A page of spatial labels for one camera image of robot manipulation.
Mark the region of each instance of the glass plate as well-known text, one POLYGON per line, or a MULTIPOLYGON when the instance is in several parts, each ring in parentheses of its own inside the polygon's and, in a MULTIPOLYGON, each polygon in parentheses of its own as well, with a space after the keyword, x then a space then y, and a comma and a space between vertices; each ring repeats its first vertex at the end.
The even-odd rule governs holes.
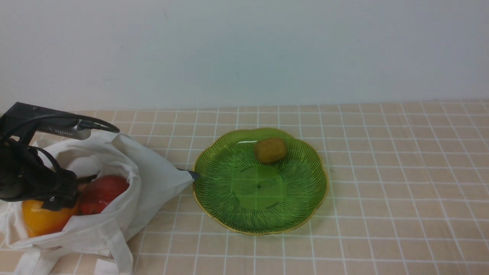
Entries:
POLYGON ((230 230, 250 235, 281 233, 308 221, 328 193, 328 179, 316 151, 273 128, 237 130, 219 138, 197 158, 193 193, 202 210, 230 230), (253 147, 283 138, 287 155, 260 164, 253 147))

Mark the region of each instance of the black robotic arm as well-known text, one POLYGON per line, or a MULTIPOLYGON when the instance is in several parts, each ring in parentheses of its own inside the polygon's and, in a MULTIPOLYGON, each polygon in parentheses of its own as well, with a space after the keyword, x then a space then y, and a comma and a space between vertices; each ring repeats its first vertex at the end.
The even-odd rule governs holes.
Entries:
POLYGON ((43 208, 59 211, 72 208, 79 183, 75 173, 63 169, 44 149, 30 146, 36 131, 57 136, 87 139, 91 129, 119 133, 103 120, 17 102, 0 117, 0 200, 18 202, 38 200, 43 208), (45 166, 39 153, 52 164, 45 166))

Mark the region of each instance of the red apple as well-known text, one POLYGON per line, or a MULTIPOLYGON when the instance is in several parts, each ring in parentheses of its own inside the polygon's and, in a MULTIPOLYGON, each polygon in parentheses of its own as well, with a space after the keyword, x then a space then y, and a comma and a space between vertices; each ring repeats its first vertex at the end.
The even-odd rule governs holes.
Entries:
POLYGON ((120 176, 103 176, 87 184, 80 196, 82 215, 100 214, 115 198, 129 188, 120 176))

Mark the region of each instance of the black cable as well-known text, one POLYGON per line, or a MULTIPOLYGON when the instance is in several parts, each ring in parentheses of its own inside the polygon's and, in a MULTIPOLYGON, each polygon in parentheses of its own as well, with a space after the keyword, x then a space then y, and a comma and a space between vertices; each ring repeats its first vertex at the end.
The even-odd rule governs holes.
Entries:
POLYGON ((61 168, 60 164, 56 161, 56 159, 50 153, 48 153, 46 150, 44 150, 42 148, 34 147, 34 146, 30 146, 30 145, 22 145, 22 144, 19 144, 17 146, 31 148, 31 149, 40 151, 41 153, 43 153, 46 156, 46 158, 53 165, 54 173, 56 174, 56 185, 52 189, 50 189, 50 190, 45 189, 45 191, 53 191, 53 190, 55 190, 61 184, 61 182, 62 182, 61 181, 61 177, 63 175, 63 169, 61 168))
POLYGON ((33 122, 37 122, 37 121, 41 121, 41 120, 44 120, 44 119, 49 119, 49 118, 71 118, 71 119, 81 119, 81 120, 88 120, 88 121, 91 121, 91 122, 95 122, 95 123, 98 123, 98 124, 101 124, 103 126, 105 126, 106 128, 105 129, 101 129, 101 130, 105 130, 105 131, 109 131, 109 132, 113 132, 113 133, 119 133, 120 130, 119 128, 115 127, 114 125, 104 121, 104 120, 101 120, 101 119, 98 119, 98 118, 94 118, 94 117, 90 117, 90 116, 86 116, 86 115, 77 115, 77 114, 60 114, 60 115, 43 115, 43 116, 38 116, 38 117, 35 117, 35 118, 31 118, 31 119, 28 119, 28 120, 25 120, 23 122, 20 122, 19 124, 15 125, 12 129, 10 129, 1 139, 0 139, 0 143, 4 143, 6 142, 12 135, 13 133, 15 133, 16 130, 20 129, 21 127, 29 124, 29 123, 33 123, 33 122))

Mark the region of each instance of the white wall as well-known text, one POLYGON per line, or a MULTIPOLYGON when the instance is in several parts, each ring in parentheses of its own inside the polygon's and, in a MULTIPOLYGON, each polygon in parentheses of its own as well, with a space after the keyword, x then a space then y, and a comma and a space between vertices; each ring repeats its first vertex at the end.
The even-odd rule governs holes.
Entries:
POLYGON ((0 112, 484 96, 488 0, 0 1, 0 112))

